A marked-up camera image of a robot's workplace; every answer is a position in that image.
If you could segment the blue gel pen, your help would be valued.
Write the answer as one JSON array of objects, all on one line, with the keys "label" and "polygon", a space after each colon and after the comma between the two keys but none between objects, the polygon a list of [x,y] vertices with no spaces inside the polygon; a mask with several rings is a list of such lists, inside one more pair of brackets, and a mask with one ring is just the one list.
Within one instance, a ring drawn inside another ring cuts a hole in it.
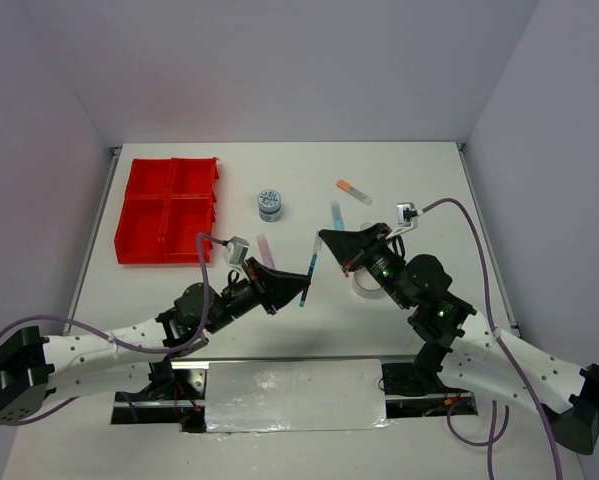
[{"label": "blue gel pen", "polygon": [[308,290],[312,281],[312,277],[314,274],[314,270],[315,270],[315,266],[316,266],[316,262],[317,262],[317,258],[318,258],[318,251],[313,251],[312,257],[311,257],[311,261],[310,261],[310,265],[308,268],[308,272],[307,272],[307,278],[308,278],[308,283],[305,286],[305,288],[302,290],[301,293],[301,297],[300,297],[300,302],[299,302],[299,307],[303,308],[305,306],[305,302],[308,296]]}]

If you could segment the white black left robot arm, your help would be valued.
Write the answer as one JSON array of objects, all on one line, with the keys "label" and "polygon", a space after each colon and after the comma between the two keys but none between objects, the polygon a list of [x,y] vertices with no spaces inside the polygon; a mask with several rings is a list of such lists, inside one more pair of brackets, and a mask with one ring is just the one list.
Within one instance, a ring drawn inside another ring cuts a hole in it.
[{"label": "white black left robot arm", "polygon": [[140,387],[151,398],[164,398],[175,385],[167,368],[172,359],[205,347],[208,335],[257,307],[276,314],[309,285],[306,274],[248,258],[241,273],[229,273],[221,292],[202,280],[168,310],[128,327],[101,331],[80,324],[80,334],[56,336],[21,319],[0,333],[0,425],[29,424],[48,403],[105,391]]}]

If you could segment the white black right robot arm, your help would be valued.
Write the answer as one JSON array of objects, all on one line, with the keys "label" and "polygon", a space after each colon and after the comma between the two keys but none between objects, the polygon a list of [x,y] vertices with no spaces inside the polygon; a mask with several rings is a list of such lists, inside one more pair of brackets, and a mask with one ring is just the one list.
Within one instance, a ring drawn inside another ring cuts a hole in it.
[{"label": "white black right robot arm", "polygon": [[599,365],[563,361],[510,332],[453,295],[452,278],[433,255],[402,259],[388,246],[390,228],[322,229],[318,235],[346,273],[367,271],[402,309],[423,345],[413,362],[425,391],[468,390],[546,416],[555,441],[582,455],[599,437]]}]

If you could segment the clear pen cap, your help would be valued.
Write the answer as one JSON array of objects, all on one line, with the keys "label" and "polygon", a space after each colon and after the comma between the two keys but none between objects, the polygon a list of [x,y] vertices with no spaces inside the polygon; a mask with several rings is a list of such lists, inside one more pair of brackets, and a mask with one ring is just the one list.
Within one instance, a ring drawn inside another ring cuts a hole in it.
[{"label": "clear pen cap", "polygon": [[321,251],[321,248],[322,248],[322,239],[319,236],[316,236],[314,244],[313,244],[313,252],[318,253]]}]

